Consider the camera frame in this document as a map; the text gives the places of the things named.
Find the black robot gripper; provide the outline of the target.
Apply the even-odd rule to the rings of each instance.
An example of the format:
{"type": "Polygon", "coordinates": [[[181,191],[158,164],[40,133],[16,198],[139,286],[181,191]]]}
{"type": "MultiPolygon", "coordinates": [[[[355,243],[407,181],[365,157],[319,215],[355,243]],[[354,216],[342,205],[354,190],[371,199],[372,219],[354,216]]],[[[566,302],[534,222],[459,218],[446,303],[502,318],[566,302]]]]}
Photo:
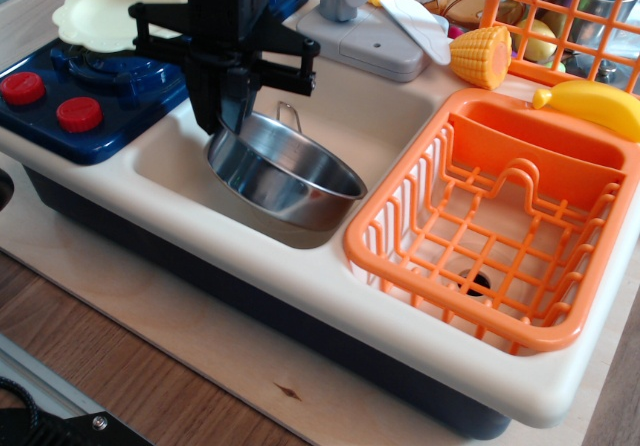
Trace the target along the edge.
{"type": "Polygon", "coordinates": [[[135,52],[179,65],[197,124],[238,133],[262,86],[309,96],[318,42],[282,24],[270,0],[187,0],[129,7],[135,52]]]}

